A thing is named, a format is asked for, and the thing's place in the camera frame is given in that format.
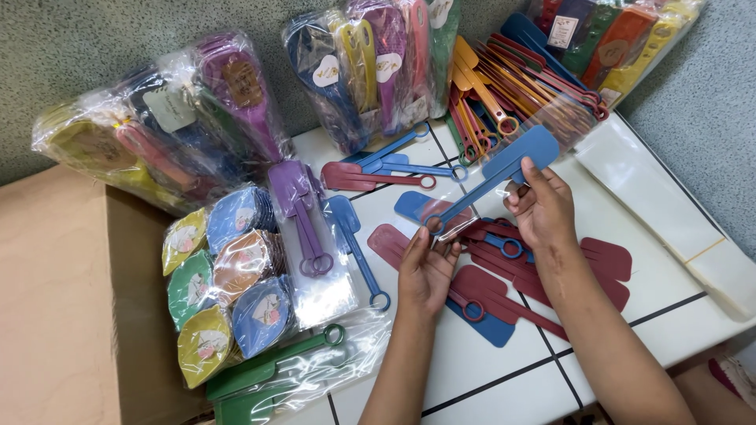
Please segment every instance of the human hand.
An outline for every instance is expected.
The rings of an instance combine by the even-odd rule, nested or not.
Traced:
[[[514,214],[522,239],[534,250],[577,246],[575,205],[572,191],[555,172],[543,172],[528,158],[522,158],[522,174],[529,186],[522,186],[504,200]]]
[[[431,241],[428,228],[422,226],[404,250],[399,265],[398,311],[435,320],[446,301],[462,247],[459,242],[449,248],[437,241],[431,249]]]

